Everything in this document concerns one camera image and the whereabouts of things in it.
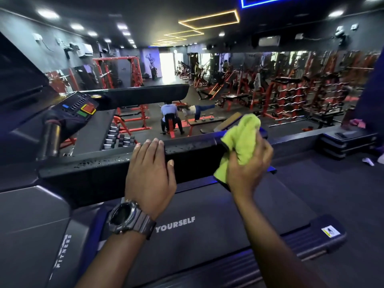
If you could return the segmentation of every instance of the watch face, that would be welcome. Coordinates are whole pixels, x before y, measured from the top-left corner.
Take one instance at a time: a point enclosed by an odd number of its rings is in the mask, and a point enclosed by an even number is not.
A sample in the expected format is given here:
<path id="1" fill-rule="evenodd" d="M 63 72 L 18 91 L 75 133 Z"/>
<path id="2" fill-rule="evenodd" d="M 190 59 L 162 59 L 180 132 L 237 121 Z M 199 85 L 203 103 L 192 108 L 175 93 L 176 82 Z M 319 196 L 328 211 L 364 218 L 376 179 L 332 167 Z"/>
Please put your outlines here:
<path id="1" fill-rule="evenodd" d="M 132 213 L 132 206 L 130 204 L 122 204 L 112 215 L 111 223 L 114 225 L 121 225 L 126 221 Z"/>

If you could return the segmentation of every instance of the blue led light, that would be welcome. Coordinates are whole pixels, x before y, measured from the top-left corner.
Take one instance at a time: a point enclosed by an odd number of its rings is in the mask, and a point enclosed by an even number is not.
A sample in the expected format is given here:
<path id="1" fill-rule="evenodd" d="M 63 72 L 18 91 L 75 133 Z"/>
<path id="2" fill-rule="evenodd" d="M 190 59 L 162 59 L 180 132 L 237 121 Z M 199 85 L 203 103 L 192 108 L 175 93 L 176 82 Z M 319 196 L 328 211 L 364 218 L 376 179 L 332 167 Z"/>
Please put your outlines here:
<path id="1" fill-rule="evenodd" d="M 276 1 L 280 1 L 280 0 L 264 0 L 264 1 L 260 1 L 260 2 L 256 2 L 256 3 L 245 5 L 244 4 L 244 0 L 241 0 L 241 7 L 242 7 L 242 9 L 244 9 L 244 8 L 249 8 L 249 7 L 253 7 L 253 6 L 259 6 L 259 5 L 262 5 L 262 4 L 272 3 L 272 2 L 276 2 Z"/>

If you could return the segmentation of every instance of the yellow-green towel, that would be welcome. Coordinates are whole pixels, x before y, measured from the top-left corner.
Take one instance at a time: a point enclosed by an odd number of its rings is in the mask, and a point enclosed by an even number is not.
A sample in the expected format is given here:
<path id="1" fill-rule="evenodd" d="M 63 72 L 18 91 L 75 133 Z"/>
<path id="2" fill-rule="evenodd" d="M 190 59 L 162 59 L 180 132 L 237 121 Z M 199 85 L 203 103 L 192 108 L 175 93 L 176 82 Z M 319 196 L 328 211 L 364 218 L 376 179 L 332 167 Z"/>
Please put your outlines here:
<path id="1" fill-rule="evenodd" d="M 245 165 L 249 162 L 255 149 L 256 132 L 259 131 L 260 125 L 260 119 L 256 115 L 244 115 L 239 124 L 230 128 L 221 138 L 228 151 L 223 155 L 220 166 L 214 173 L 214 177 L 219 182 L 227 183 L 229 154 L 232 150 L 237 152 L 239 164 Z"/>

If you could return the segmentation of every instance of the ceiling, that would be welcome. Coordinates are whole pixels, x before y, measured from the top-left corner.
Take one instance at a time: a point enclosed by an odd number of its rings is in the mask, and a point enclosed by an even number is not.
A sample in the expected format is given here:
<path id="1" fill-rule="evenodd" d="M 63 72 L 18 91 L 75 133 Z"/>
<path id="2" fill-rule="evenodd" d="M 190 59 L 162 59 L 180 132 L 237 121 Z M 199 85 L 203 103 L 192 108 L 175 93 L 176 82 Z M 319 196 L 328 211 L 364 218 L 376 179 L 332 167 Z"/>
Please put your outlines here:
<path id="1" fill-rule="evenodd" d="M 243 0 L 245 6 L 265 0 Z M 110 38 L 112 45 L 131 47 L 121 30 L 118 22 L 128 26 L 137 47 L 147 47 L 159 39 L 172 37 L 164 36 L 169 33 L 192 30 L 178 21 L 195 17 L 215 14 L 228 10 L 237 10 L 240 23 L 199 30 L 201 35 L 190 36 L 186 40 L 176 41 L 175 46 L 193 43 L 214 42 L 218 34 L 225 32 L 221 40 L 240 38 L 250 33 L 281 28 L 292 24 L 301 24 L 322 20 L 336 9 L 345 10 L 344 15 L 362 11 L 374 10 L 384 6 L 384 0 L 365 2 L 365 0 L 279 0 L 271 3 L 250 6 L 242 9 L 241 0 L 0 0 L 0 6 L 54 25 L 59 28 L 87 35 L 92 30 L 98 33 L 98 39 Z M 49 8 L 60 18 L 48 20 L 36 13 L 37 8 Z M 235 14 L 189 21 L 187 24 L 194 28 L 208 27 L 213 23 L 236 22 Z M 75 31 L 70 23 L 79 23 L 82 31 Z"/>

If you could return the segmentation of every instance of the green button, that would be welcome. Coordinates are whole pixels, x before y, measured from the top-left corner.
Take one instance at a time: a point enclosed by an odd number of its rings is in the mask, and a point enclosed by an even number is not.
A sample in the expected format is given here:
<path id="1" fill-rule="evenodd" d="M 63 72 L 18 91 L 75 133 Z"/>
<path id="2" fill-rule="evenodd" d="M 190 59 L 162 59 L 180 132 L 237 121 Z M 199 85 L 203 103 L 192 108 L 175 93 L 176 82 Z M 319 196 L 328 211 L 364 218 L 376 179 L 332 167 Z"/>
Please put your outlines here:
<path id="1" fill-rule="evenodd" d="M 80 111 L 80 110 L 77 112 L 77 114 L 80 114 L 80 115 L 82 115 L 82 116 L 84 116 L 84 117 L 87 117 L 87 115 L 88 115 L 88 114 L 86 114 L 85 112 Z"/>

